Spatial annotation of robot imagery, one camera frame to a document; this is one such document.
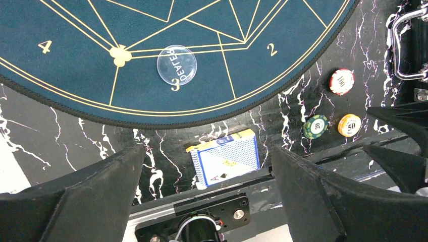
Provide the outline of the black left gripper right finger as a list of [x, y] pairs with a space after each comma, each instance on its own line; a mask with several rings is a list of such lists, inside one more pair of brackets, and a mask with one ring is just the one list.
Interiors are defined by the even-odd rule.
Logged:
[[294, 241], [427, 241], [427, 159], [377, 146], [369, 154], [399, 187], [380, 189], [322, 168], [281, 147], [272, 153]]

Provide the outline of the red and white poker chip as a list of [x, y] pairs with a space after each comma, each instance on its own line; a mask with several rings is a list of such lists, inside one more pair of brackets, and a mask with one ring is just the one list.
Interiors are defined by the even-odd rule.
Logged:
[[347, 94], [354, 85], [354, 74], [349, 69], [338, 69], [333, 72], [330, 78], [330, 90], [337, 95]]

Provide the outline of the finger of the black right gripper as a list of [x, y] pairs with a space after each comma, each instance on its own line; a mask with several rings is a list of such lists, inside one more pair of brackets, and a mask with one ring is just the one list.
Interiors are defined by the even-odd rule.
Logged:
[[369, 115], [407, 134], [420, 147], [421, 155], [412, 155], [375, 145], [363, 150], [395, 182], [402, 193], [415, 194], [426, 188], [427, 169], [427, 101], [393, 107], [370, 107]]

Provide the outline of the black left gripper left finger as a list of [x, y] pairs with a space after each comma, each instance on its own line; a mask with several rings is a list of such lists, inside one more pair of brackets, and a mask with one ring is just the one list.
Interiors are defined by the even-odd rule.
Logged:
[[1, 241], [122, 241], [144, 147], [126, 148], [54, 180], [1, 194]]

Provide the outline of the green poker chip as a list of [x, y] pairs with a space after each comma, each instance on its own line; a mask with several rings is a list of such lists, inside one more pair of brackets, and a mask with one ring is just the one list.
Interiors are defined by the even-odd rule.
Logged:
[[317, 139], [327, 130], [328, 125], [329, 122], [325, 115], [316, 114], [305, 122], [303, 135], [307, 139]]

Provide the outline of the clear dealer button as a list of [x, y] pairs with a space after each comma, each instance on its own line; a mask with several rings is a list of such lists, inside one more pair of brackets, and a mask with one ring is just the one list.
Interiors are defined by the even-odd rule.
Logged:
[[195, 77], [197, 60], [188, 48], [182, 45], [170, 45], [157, 56], [156, 68], [164, 82], [182, 86]]

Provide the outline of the yellow poker chip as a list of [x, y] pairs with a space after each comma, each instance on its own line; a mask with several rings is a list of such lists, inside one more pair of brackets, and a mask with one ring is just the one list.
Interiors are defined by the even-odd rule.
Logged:
[[361, 128], [361, 118], [355, 114], [346, 114], [338, 124], [338, 132], [344, 137], [356, 135]]

